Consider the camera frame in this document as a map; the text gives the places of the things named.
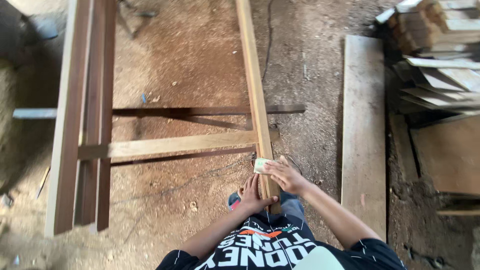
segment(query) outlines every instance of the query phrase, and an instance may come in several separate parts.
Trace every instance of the wooden frame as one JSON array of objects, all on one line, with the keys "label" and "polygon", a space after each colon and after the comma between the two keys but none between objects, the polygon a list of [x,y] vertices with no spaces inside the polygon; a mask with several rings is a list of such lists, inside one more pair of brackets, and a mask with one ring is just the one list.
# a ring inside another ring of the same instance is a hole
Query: wooden frame
[{"label": "wooden frame", "polygon": [[[17,118],[56,118],[45,235],[54,236],[74,224],[92,224],[92,231],[108,227],[110,167],[166,160],[199,158],[251,152],[272,159],[267,114],[303,113],[305,106],[266,106],[255,46],[249,0],[237,0],[250,107],[113,109],[113,62],[115,43],[114,1],[70,0],[57,109],[18,109]],[[111,143],[112,115],[122,117],[168,117],[224,126],[245,131],[156,140]],[[202,118],[209,115],[245,115],[247,124]],[[252,145],[201,153],[183,154],[111,164],[112,157],[170,153],[217,147]],[[280,189],[261,176],[263,197],[279,196]],[[280,203],[269,209],[280,212]]]}]

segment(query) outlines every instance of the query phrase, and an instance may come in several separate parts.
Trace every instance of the dirt floor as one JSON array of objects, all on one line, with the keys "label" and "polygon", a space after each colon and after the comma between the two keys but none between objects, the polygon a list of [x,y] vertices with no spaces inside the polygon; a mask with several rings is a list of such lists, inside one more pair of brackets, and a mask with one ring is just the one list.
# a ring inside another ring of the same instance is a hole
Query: dirt floor
[{"label": "dirt floor", "polygon": [[[253,22],[267,104],[304,103],[304,114],[270,116],[281,133],[275,156],[289,155],[303,175],[339,199],[343,100],[343,38],[370,36],[373,20],[394,0],[257,0]],[[55,107],[58,95],[66,0],[11,0],[26,15],[54,18],[60,36],[28,48],[31,61],[17,70],[2,69],[1,173],[14,199],[1,208],[9,230],[0,252],[20,266],[46,256],[54,269],[152,269],[184,240],[227,212],[225,201],[251,173],[249,154],[111,170],[110,227],[98,235],[75,228],[53,239],[43,237],[48,182],[34,199],[50,163],[54,121],[12,120],[15,107]],[[114,108],[248,105],[242,48],[234,1],[136,0],[153,19],[134,17],[135,40],[117,27]],[[269,51],[268,63],[265,64]],[[245,124],[244,117],[212,119]],[[139,140],[234,132],[235,130],[166,118],[114,118],[113,140]],[[458,269],[472,266],[475,222],[436,216],[435,192],[425,181],[399,180],[394,149],[390,174],[388,242],[410,269],[403,245],[442,256]],[[198,211],[190,209],[196,202]],[[305,215],[317,240],[339,246],[322,219],[307,204]]]}]

